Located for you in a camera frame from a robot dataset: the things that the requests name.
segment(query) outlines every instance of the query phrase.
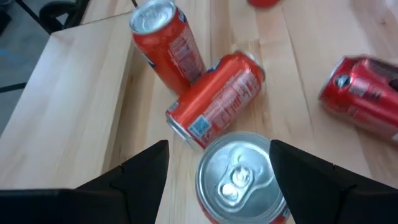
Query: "soda can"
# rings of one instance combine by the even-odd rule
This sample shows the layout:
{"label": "soda can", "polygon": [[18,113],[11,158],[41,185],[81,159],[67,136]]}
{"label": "soda can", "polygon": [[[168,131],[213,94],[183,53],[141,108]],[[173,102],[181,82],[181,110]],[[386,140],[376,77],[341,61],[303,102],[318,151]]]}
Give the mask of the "soda can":
{"label": "soda can", "polygon": [[264,79],[251,54],[226,55],[166,111],[166,121],[184,140],[205,148],[260,92]]}
{"label": "soda can", "polygon": [[201,209],[212,223],[285,223],[289,208],[269,160],[271,141],[235,132],[213,141],[196,174]]}
{"label": "soda can", "polygon": [[325,108],[398,142],[398,67],[365,55],[343,57],[319,94]]}
{"label": "soda can", "polygon": [[184,13],[172,1],[147,1],[130,20],[132,39],[165,85],[185,93],[205,64]]}

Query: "red soda can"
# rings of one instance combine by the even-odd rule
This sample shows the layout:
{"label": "red soda can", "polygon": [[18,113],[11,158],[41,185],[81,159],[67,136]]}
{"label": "red soda can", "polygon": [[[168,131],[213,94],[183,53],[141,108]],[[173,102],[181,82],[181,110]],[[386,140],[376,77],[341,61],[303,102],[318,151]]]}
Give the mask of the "red soda can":
{"label": "red soda can", "polygon": [[132,15],[130,28],[137,48],[176,94],[206,71],[187,18],[172,1],[145,2]]}
{"label": "red soda can", "polygon": [[319,94],[325,108],[398,142],[398,67],[365,55],[343,57]]}
{"label": "red soda can", "polygon": [[167,111],[169,125],[205,148],[260,92],[264,69],[252,55],[224,56]]}
{"label": "red soda can", "polygon": [[210,222],[286,223],[290,210],[272,170],[270,144],[258,134],[235,132],[206,148],[195,189]]}

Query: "can lid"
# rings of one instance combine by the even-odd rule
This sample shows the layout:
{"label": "can lid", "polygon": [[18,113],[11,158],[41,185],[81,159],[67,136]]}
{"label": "can lid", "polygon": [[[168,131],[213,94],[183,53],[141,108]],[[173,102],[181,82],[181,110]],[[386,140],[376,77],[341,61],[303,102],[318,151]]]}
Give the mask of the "can lid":
{"label": "can lid", "polygon": [[226,134],[205,150],[196,176],[198,198],[220,223],[268,223],[286,208],[269,160],[270,140]]}
{"label": "can lid", "polygon": [[261,68],[262,77],[263,77],[262,81],[264,82],[266,80],[266,71],[264,70],[264,66],[262,65],[261,61],[258,58],[256,58],[252,53],[243,50],[235,50],[235,53],[242,53],[246,55],[248,58],[250,58],[254,63],[256,63],[256,65],[258,65]]}
{"label": "can lid", "polygon": [[133,12],[130,28],[137,34],[150,34],[166,26],[172,20],[175,10],[172,1],[147,1]]}
{"label": "can lid", "polygon": [[318,100],[321,99],[321,96],[322,96],[323,92],[325,91],[326,86],[330,83],[331,78],[334,76],[334,74],[336,73],[336,71],[338,70],[338,68],[340,67],[340,65],[344,62],[344,59],[345,59],[345,58],[346,58],[346,57],[343,57],[342,59],[340,59],[340,61],[339,61],[339,62],[337,63],[337,65],[334,67],[333,71],[331,71],[330,75],[328,76],[328,78],[327,78],[326,81],[325,81],[325,84],[323,84],[323,86],[322,86],[322,88],[321,88],[321,91],[319,92]]}
{"label": "can lid", "polygon": [[166,114],[166,123],[184,140],[192,138],[191,135],[178,124],[170,115]]}

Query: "nutrition label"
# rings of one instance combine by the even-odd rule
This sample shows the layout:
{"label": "nutrition label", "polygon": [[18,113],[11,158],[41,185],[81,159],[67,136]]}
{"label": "nutrition label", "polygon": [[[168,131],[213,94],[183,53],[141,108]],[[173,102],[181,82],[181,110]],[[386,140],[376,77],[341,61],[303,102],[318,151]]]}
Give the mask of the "nutrition label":
{"label": "nutrition label", "polygon": [[253,73],[244,70],[225,84],[211,105],[199,116],[189,130],[204,145],[229,125],[236,115],[257,95],[261,86]]}
{"label": "nutrition label", "polygon": [[192,83],[205,72],[195,39],[191,30],[186,27],[183,32],[170,43],[170,56],[181,73]]}

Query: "floor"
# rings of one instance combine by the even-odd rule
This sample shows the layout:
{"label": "floor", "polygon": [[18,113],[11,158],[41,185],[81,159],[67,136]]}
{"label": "floor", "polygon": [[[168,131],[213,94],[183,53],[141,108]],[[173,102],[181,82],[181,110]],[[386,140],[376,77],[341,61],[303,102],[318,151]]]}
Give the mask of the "floor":
{"label": "floor", "polygon": [[[50,1],[52,0],[24,2],[37,14],[39,9]],[[48,33],[18,4],[11,4],[7,13],[12,17],[12,21],[0,36],[0,86],[26,82],[49,39]],[[21,94],[22,90],[0,94],[0,134],[6,127]]]}

